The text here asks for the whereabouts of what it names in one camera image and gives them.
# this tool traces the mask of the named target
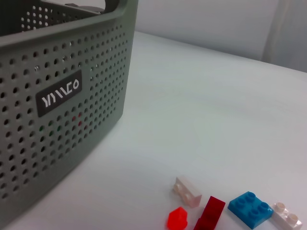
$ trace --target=white table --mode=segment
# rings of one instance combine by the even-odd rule
[[[162,230],[186,175],[226,202],[254,192],[307,224],[307,74],[136,33],[124,115],[60,184],[6,230]],[[257,230],[276,229],[270,221]]]

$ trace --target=toy building block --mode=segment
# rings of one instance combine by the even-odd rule
[[[224,206],[224,201],[211,196],[194,230],[214,230]]]
[[[184,176],[176,178],[174,191],[190,207],[198,207],[200,205],[201,193]]]
[[[290,213],[283,203],[273,205],[274,213],[272,219],[284,230],[299,230],[303,223],[298,220],[298,217]]]
[[[273,209],[251,192],[244,193],[230,201],[228,209],[251,229],[266,221],[273,214]]]
[[[188,225],[187,217],[186,210],[179,207],[169,213],[166,226],[170,230],[184,230]]]

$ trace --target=gray plastic basket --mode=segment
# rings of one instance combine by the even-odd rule
[[[0,228],[71,171],[123,113],[137,0],[104,14],[0,2]]]

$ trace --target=white wall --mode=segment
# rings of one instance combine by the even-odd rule
[[[263,61],[307,72],[307,0],[281,0]]]
[[[53,0],[104,8],[103,0]],[[136,30],[260,60],[278,0],[139,0]]]

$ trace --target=red lego brick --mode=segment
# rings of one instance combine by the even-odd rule
[[[214,230],[224,206],[225,202],[211,196],[194,230]]]
[[[182,207],[179,207],[169,213],[167,220],[167,228],[170,230],[184,230],[187,225],[188,213]]]

